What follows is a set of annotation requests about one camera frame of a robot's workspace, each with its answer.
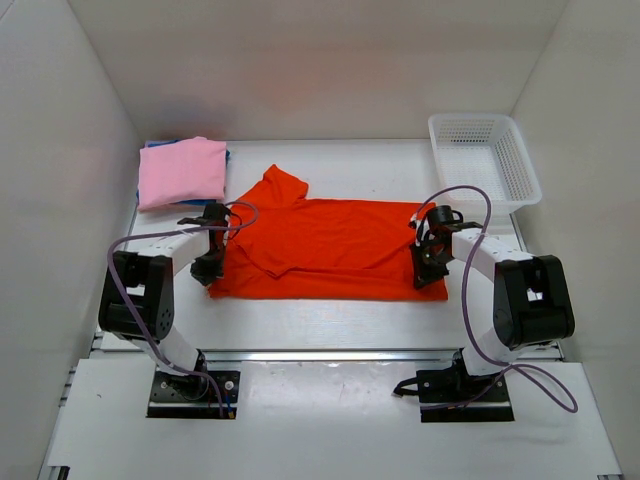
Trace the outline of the orange t shirt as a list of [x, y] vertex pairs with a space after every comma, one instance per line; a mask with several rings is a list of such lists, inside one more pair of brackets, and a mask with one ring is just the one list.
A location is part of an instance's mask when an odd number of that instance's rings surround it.
[[444, 281], [413, 286], [410, 216], [417, 204], [310, 199], [309, 186], [270, 166], [233, 209], [257, 221], [227, 244], [211, 298], [445, 301]]

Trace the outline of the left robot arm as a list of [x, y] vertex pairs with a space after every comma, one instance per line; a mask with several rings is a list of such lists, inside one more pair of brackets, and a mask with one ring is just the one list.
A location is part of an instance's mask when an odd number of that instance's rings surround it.
[[204, 287], [223, 277], [231, 216], [229, 207], [209, 203], [200, 216], [179, 221], [185, 230], [139, 252], [108, 254], [100, 328], [145, 351], [188, 398], [206, 392], [209, 373], [204, 355], [174, 326], [174, 277], [188, 268]]

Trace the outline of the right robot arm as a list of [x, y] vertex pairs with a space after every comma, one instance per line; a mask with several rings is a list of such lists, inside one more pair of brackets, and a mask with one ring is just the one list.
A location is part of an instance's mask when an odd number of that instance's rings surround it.
[[[447, 205], [427, 210], [422, 219], [413, 215], [409, 226], [416, 234], [410, 244], [415, 289], [443, 280], [450, 262], [464, 264], [461, 302], [468, 345], [459, 352], [462, 366], [448, 376], [456, 398], [473, 399], [484, 388], [483, 376], [506, 368], [523, 350], [574, 334], [573, 308], [557, 257], [512, 248]], [[491, 326], [480, 337], [473, 334], [467, 305], [473, 270], [493, 285]]]

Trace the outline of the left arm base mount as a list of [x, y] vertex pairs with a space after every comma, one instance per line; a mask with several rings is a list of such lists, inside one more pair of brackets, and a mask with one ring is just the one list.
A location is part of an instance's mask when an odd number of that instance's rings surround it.
[[220, 395], [206, 379], [172, 375], [157, 369], [149, 392], [146, 417], [235, 420], [238, 415], [241, 372], [222, 370], [212, 363], [207, 368]]

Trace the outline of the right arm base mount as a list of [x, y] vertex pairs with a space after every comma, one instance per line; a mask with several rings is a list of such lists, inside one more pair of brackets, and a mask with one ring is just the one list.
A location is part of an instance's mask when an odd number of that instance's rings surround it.
[[515, 420], [506, 381], [499, 373], [471, 376], [460, 359], [441, 370], [417, 370], [393, 390], [417, 397], [422, 423], [501, 423]]

